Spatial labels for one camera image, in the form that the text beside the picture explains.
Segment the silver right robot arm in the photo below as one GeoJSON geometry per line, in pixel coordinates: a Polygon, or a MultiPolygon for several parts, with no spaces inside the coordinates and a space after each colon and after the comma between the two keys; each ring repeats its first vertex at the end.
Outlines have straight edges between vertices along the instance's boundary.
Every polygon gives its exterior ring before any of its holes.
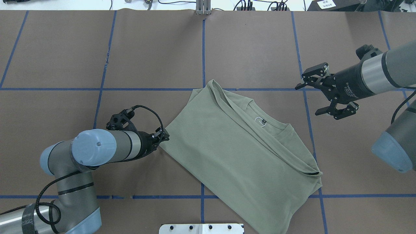
{"type": "Polygon", "coordinates": [[[307,68],[295,89],[320,91],[328,104],[316,116],[333,117],[335,130],[366,147],[399,173],[415,171],[415,41],[385,52],[365,44],[358,62],[337,72],[327,62],[307,68]]]}

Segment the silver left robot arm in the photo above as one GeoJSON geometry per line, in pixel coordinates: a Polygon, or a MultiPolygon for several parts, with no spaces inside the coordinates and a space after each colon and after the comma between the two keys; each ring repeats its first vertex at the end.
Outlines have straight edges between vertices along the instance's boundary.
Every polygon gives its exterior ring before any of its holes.
{"type": "Polygon", "coordinates": [[[91,129],[46,148],[43,171],[55,180],[34,203],[1,213],[2,234],[93,234],[102,225],[92,172],[100,166],[143,158],[168,141],[154,134],[91,129]]]}

